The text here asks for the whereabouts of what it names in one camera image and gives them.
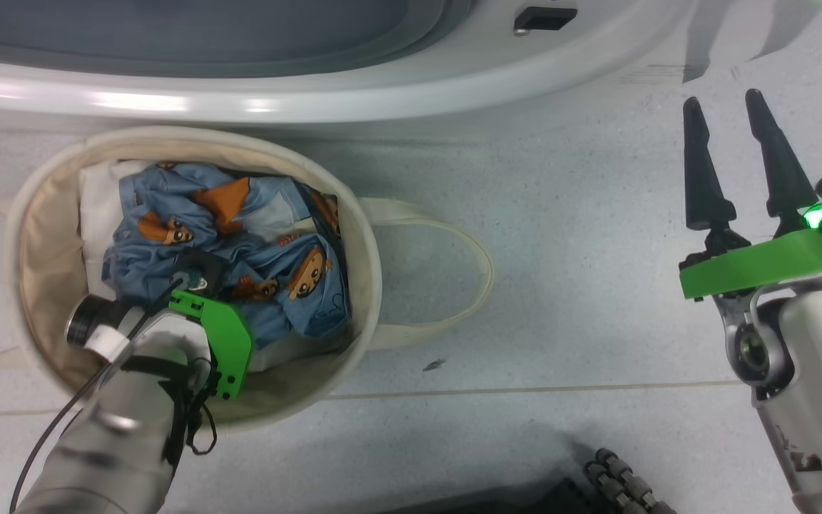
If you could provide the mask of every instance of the washing machine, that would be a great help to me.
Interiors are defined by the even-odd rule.
[[[433,117],[547,94],[587,107],[776,51],[821,9],[820,0],[0,0],[0,113],[261,125]]]

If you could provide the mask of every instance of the white cloth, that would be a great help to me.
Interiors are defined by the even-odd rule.
[[[88,276],[88,292],[115,300],[116,293],[101,280],[103,255],[113,244],[113,232],[123,220],[120,178],[143,171],[156,161],[104,161],[78,173],[81,205],[81,255]]]

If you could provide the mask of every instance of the gray speckled floor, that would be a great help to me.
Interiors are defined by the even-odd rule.
[[[489,144],[284,140],[359,196],[415,202],[477,234],[497,261],[496,288],[479,315],[437,341],[369,354],[332,399],[183,460],[166,511],[372,513],[489,488],[528,498],[536,489],[526,485],[577,469],[577,443],[612,447],[681,512],[793,511],[725,361],[715,309],[682,300],[676,274],[702,244],[683,228],[689,95],[704,105],[736,230],[758,241],[773,231],[744,113],[754,86],[819,178],[822,36],[813,35],[683,88]],[[0,196],[79,137],[0,133]],[[384,318],[422,321],[465,305],[474,272],[451,238],[416,228],[376,236]],[[437,359],[445,363],[424,371]],[[59,403],[33,372],[0,371],[0,511]]]

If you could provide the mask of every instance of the tile grout line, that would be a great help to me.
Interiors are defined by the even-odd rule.
[[[459,390],[421,390],[408,393],[332,394],[320,401],[343,400],[389,400],[397,398],[421,398],[428,396],[464,396],[480,394],[525,394],[525,393],[585,393],[592,390],[642,390],[648,388],[702,388],[744,385],[741,381],[702,381],[701,383],[650,383],[614,384],[594,386],[526,387],[526,388],[460,388]],[[0,410],[0,417],[38,416],[55,414],[59,409],[41,410]]]

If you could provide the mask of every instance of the green light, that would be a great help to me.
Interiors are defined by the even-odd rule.
[[[818,228],[820,222],[822,222],[822,203],[818,203],[812,208],[809,208],[808,211],[803,214],[803,217],[805,217],[805,221],[808,221],[808,227]]]

